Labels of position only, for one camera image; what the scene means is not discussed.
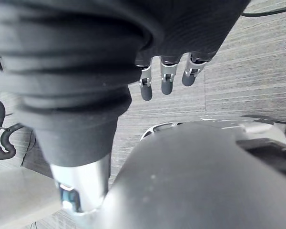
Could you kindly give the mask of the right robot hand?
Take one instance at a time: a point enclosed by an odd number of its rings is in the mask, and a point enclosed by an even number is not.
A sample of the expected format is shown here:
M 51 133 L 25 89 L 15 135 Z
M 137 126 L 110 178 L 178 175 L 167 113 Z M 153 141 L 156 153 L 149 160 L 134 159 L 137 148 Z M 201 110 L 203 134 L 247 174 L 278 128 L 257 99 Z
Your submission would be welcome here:
M 246 0 L 0 0 L 0 84 L 18 95 L 62 200 L 98 208 L 108 191 L 128 85 L 155 56 L 214 57 Z

